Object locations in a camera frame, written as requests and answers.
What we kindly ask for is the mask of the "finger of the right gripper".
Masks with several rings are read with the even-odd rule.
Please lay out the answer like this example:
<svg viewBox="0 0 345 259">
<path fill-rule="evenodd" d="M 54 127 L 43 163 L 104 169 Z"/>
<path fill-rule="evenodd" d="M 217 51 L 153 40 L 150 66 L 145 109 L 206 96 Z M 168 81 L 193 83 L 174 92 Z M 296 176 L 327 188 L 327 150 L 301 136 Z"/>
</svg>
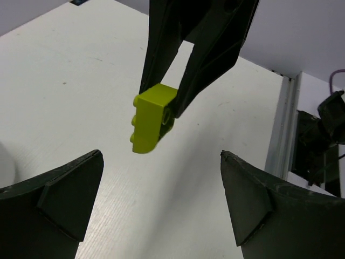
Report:
<svg viewBox="0 0 345 259">
<path fill-rule="evenodd" d="M 175 118 L 202 90 L 235 65 L 258 3 L 211 1 L 174 99 Z"/>
<path fill-rule="evenodd" d="M 148 46 L 140 93 L 161 82 L 194 29 L 192 1 L 150 1 Z"/>
</svg>

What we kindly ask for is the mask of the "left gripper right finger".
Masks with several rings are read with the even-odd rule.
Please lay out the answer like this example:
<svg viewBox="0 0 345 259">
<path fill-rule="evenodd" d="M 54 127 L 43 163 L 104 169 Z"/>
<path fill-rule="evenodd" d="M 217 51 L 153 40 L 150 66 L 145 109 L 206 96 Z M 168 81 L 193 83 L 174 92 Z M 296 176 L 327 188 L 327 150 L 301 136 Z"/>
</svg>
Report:
<svg viewBox="0 0 345 259">
<path fill-rule="evenodd" d="M 229 151 L 220 156 L 244 258 L 344 258 L 344 199 L 296 186 Z"/>
</svg>

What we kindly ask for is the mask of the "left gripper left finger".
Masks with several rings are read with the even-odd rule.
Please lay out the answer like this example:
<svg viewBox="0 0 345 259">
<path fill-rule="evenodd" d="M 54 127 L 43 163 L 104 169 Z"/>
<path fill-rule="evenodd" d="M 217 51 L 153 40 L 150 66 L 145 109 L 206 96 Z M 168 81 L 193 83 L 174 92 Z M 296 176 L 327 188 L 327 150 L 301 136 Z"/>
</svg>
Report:
<svg viewBox="0 0 345 259">
<path fill-rule="evenodd" d="M 1 258 L 75 258 L 103 169 L 96 149 L 1 188 Z"/>
</svg>

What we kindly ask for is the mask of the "lime green lego brick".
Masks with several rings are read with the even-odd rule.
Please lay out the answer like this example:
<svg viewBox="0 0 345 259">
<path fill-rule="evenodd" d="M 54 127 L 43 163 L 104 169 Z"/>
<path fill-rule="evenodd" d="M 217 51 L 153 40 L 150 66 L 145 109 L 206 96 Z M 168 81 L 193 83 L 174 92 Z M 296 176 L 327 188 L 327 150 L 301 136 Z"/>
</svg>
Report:
<svg viewBox="0 0 345 259">
<path fill-rule="evenodd" d="M 133 105 L 136 108 L 132 118 L 134 133 L 130 137 L 134 153 L 151 152 L 172 129 L 175 116 L 171 103 L 176 95 L 177 89 L 156 84 L 134 98 Z"/>
</svg>

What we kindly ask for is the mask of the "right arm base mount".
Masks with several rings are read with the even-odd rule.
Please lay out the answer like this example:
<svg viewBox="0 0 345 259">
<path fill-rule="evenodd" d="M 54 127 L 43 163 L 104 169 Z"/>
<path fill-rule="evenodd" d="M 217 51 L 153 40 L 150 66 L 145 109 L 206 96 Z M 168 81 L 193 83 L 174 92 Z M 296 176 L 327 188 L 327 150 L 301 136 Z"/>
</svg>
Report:
<svg viewBox="0 0 345 259">
<path fill-rule="evenodd" d="M 324 186 L 341 196 L 339 145 L 344 144 L 344 91 L 336 91 L 318 106 L 319 116 L 299 111 L 291 172 L 308 186 Z"/>
</svg>

